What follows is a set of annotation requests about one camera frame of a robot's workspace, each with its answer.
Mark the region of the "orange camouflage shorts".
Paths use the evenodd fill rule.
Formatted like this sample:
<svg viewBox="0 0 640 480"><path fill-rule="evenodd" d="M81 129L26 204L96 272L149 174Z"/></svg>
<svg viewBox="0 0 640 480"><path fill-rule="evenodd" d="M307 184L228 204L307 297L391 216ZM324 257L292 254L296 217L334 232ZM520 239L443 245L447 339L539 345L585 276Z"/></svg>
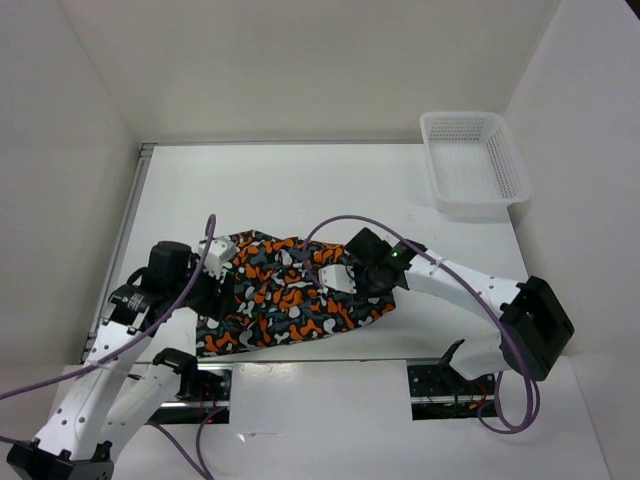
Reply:
<svg viewBox="0 0 640 480"><path fill-rule="evenodd" d="M199 357L331 337L368 326L396 308L392 292L362 298L320 290L304 269L299 237L279 239L249 230L223 239L236 246L224 268L235 273L235 305L224 320L196 324Z"/></svg>

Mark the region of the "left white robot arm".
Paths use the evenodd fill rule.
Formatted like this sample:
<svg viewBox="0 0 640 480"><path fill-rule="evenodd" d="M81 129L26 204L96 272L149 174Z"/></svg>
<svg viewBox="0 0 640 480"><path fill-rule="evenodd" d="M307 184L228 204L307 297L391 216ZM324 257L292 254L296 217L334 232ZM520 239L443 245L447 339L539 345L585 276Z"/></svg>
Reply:
<svg viewBox="0 0 640 480"><path fill-rule="evenodd" d="M92 350L58 408L32 439L9 450L20 478L109 479L124 447L164 402L196 394L197 360L175 347L163 348L128 390L122 387L174 310L212 306L234 254L225 239L196 250L173 241L151 249L147 265L110 295Z"/></svg>

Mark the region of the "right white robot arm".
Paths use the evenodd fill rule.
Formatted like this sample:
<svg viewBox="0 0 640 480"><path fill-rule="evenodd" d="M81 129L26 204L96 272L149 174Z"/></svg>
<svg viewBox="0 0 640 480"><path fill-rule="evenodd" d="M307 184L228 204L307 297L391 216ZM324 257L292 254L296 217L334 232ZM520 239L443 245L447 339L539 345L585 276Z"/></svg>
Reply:
<svg viewBox="0 0 640 480"><path fill-rule="evenodd" d="M392 246L363 228L345 246L353 258L355 291L365 296L395 288L429 294L471 312L496 328L477 340L459 340L444 355L440 385L460 393L473 380L513 370L546 380L575 333L549 283L531 276L504 279L456 264L411 240Z"/></svg>

